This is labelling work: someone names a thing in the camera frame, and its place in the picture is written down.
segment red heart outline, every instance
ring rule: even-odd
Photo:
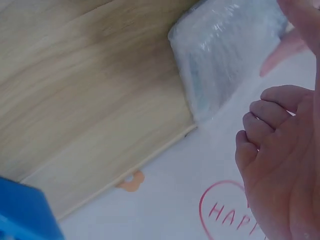
[[[233,186],[241,189],[244,193],[246,193],[246,192],[245,192],[245,188],[242,186],[242,184],[240,184],[240,183],[238,183],[238,182],[236,182],[236,181],[233,181],[233,180],[218,181],[218,182],[216,182],[215,184],[211,185],[207,190],[205,190],[205,192],[202,194],[201,199],[200,199],[200,202],[199,202],[199,215],[200,215],[201,224],[202,224],[203,229],[204,229],[207,237],[209,238],[209,240],[215,240],[215,239],[211,236],[210,232],[208,231],[208,229],[207,229],[207,227],[206,227],[206,225],[205,225],[205,221],[204,221],[204,218],[203,218],[203,216],[202,216],[202,203],[203,203],[203,201],[204,201],[204,199],[205,199],[206,194],[207,194],[211,189],[213,189],[213,188],[216,187],[216,186],[224,185],[224,184],[231,184],[231,185],[233,185]]]

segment white paper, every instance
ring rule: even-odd
[[[145,180],[137,192],[109,190],[65,219],[66,239],[264,240],[242,189],[235,136],[264,89],[285,84],[314,89],[315,73],[315,58],[305,52],[242,86],[210,124],[142,169]]]

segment wooden board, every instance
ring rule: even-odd
[[[195,126],[167,33],[195,0],[1,0],[0,175],[61,218]]]

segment bubble wrap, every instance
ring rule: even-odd
[[[178,20],[168,38],[197,123],[258,72],[286,26],[276,0],[202,0]]]

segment orange sticker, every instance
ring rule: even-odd
[[[132,181],[123,181],[116,186],[116,188],[124,189],[127,192],[133,193],[137,191],[145,180],[145,175],[141,171],[136,171],[133,175]]]

